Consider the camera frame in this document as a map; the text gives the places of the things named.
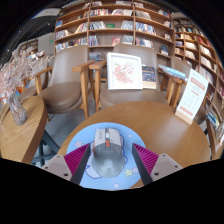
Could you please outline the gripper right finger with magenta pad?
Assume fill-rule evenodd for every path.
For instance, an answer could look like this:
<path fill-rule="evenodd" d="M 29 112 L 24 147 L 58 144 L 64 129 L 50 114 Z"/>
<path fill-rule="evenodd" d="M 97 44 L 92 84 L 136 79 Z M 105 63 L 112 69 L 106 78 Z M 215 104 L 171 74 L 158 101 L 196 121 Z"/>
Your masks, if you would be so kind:
<path fill-rule="evenodd" d="M 138 144 L 132 144 L 132 154 L 144 185 L 182 169 L 168 154 L 160 155 Z"/>

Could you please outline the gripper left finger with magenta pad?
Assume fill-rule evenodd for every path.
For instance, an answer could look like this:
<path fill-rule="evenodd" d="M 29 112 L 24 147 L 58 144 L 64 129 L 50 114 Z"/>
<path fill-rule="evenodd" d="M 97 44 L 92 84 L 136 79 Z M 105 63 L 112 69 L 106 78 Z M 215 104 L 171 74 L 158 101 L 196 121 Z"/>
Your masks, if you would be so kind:
<path fill-rule="evenodd" d="M 79 185 L 85 171 L 90 152 L 90 144 L 83 145 L 65 156 L 55 155 L 42 167 L 42 169 Z"/>

